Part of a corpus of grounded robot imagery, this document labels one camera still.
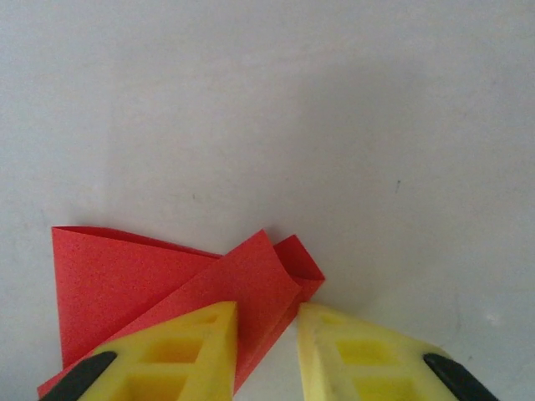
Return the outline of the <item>red paper sheet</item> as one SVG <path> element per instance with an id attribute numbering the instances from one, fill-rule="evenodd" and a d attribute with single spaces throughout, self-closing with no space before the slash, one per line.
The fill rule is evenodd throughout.
<path id="1" fill-rule="evenodd" d="M 240 388 L 324 275 L 296 236 L 259 231 L 225 255 L 92 226 L 52 229 L 62 361 L 216 302 L 238 304 Z"/>

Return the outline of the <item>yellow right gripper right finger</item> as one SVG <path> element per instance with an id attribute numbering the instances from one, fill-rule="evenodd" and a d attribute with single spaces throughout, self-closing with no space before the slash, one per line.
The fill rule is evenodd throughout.
<path id="1" fill-rule="evenodd" d="M 305 401 L 499 401 L 441 348 L 314 303 L 298 357 Z"/>

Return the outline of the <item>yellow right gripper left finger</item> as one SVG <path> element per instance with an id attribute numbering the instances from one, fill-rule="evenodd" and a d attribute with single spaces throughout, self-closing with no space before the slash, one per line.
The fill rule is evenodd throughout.
<path id="1" fill-rule="evenodd" d="M 219 302 L 110 341 L 47 401 L 232 401 L 237 305 Z"/>

